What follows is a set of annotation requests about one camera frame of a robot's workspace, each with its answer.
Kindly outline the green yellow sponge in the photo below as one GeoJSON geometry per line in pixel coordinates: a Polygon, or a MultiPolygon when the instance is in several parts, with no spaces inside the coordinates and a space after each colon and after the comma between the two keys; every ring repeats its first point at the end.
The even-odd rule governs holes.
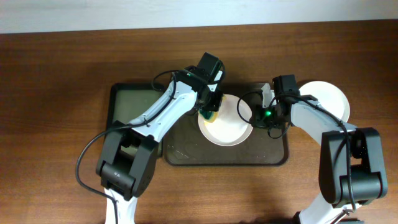
{"type": "Polygon", "coordinates": [[[212,99],[209,105],[201,108],[199,110],[200,116],[207,122],[213,123],[217,118],[218,112],[221,108],[221,104],[223,102],[224,95],[217,96],[212,99]]]}

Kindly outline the grey white plate bottom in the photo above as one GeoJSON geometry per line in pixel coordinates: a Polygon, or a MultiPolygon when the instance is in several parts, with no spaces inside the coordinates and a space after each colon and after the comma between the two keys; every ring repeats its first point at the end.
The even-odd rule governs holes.
{"type": "Polygon", "coordinates": [[[323,81],[312,81],[299,88],[301,95],[312,95],[320,104],[340,120],[347,122],[350,105],[346,95],[336,86],[323,81]]]}

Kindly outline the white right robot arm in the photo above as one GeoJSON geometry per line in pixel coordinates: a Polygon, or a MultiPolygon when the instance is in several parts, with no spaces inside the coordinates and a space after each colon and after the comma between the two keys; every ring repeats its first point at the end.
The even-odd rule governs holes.
{"type": "Polygon", "coordinates": [[[320,145],[320,193],[293,223],[339,223],[388,191],[379,132],[358,128],[324,109],[311,95],[281,93],[268,106],[257,105],[249,120],[254,128],[286,131],[295,126],[320,145]]]}

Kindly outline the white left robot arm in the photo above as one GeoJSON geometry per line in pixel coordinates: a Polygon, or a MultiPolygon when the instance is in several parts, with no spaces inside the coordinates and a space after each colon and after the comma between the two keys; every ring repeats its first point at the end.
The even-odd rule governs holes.
{"type": "Polygon", "coordinates": [[[134,223],[137,199],[152,180],[158,146],[169,129],[187,112],[202,110],[212,118],[222,92],[225,70],[197,67],[172,71],[163,95],[138,117],[114,124],[101,133],[104,145],[96,165],[106,197],[106,223],[134,223]]]}

